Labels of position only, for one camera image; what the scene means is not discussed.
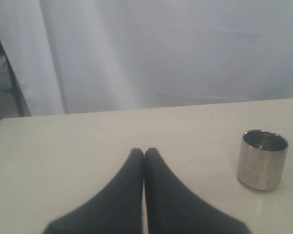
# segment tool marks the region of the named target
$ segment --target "metal cup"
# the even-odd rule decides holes
[[[238,179],[258,190],[273,190],[281,180],[288,141],[265,130],[250,130],[242,135]]]

